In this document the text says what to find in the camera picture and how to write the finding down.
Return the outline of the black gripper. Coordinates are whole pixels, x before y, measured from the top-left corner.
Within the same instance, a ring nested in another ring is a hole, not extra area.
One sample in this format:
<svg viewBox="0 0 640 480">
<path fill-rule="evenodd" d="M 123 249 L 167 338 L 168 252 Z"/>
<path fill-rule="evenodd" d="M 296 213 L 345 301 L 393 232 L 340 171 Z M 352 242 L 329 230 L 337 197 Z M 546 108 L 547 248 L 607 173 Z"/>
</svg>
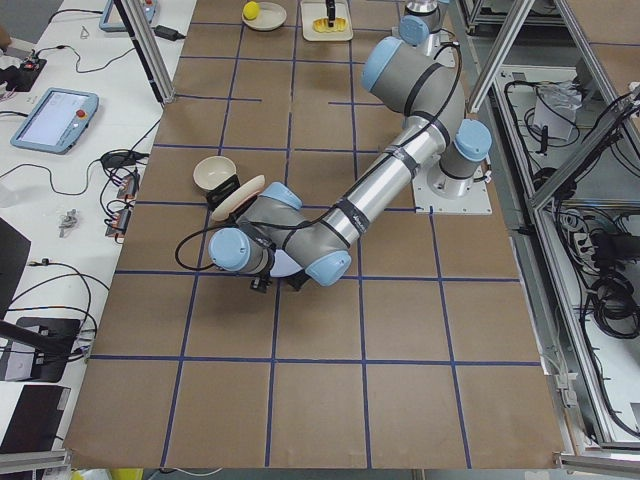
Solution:
<svg viewBox="0 0 640 480">
<path fill-rule="evenodd" d="M 272 284 L 268 270 L 257 273 L 250 282 L 250 289 L 258 293 L 266 293 Z"/>
<path fill-rule="evenodd" d="M 327 15 L 336 14 L 336 2 L 334 0 L 325 0 L 325 7 Z"/>
</svg>

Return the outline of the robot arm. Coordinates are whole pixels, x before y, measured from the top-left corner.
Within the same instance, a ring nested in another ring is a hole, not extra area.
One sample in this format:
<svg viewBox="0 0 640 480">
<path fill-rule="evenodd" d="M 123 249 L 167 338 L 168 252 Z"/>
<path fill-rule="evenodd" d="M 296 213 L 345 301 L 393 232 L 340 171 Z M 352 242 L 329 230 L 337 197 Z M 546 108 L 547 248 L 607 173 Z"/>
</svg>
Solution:
<svg viewBox="0 0 640 480">
<path fill-rule="evenodd" d="M 413 47 L 427 57 L 435 57 L 443 46 L 441 31 L 447 13 L 448 1 L 406 1 L 403 15 L 391 29 L 391 36 Z M 337 16 L 335 1 L 325 1 L 325 13 L 312 21 L 316 33 L 343 32 L 348 21 Z"/>
<path fill-rule="evenodd" d="M 388 36 L 369 55 L 364 89 L 405 118 L 403 131 L 324 214 L 308 220 L 301 201 L 280 182 L 267 186 L 229 226 L 213 234 L 208 253 L 225 271 L 257 277 L 262 291 L 278 250 L 307 279 L 322 286 L 338 281 L 351 264 L 349 249 L 421 170 L 429 188 L 452 198 L 472 183 L 488 155 L 488 128 L 465 115 L 460 69 L 447 68 L 402 40 Z"/>
</svg>

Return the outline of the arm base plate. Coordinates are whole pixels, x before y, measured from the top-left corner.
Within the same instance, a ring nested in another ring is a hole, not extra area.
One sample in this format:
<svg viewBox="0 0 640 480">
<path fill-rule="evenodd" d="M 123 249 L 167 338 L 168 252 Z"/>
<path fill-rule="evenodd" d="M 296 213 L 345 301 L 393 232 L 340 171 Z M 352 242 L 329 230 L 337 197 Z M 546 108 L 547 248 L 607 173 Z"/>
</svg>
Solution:
<svg viewBox="0 0 640 480">
<path fill-rule="evenodd" d="M 476 182 L 483 174 L 475 163 L 474 174 L 467 179 L 454 179 L 441 171 L 440 157 L 430 158 L 412 180 L 415 208 L 418 213 L 442 215 L 491 215 L 487 184 Z"/>
</svg>

